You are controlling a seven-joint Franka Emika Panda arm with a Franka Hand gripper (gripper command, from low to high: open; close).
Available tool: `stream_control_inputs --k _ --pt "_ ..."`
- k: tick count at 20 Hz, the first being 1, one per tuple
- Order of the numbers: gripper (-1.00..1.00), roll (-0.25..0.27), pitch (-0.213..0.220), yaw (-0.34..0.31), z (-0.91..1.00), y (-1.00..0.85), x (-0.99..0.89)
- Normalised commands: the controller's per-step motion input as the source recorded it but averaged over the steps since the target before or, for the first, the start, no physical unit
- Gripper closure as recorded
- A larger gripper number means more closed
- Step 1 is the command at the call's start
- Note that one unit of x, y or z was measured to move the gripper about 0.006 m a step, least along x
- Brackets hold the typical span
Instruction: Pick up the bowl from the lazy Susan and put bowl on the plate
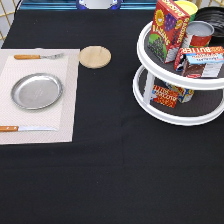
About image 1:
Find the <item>blue white robot base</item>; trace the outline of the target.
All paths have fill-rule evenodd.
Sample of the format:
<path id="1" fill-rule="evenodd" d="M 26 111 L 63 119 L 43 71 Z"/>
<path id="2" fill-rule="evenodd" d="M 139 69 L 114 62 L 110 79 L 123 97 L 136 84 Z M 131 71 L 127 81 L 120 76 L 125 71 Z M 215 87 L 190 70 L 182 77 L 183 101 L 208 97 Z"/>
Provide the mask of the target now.
<path id="1" fill-rule="evenodd" d="M 123 0 L 76 0 L 78 9 L 118 9 Z"/>

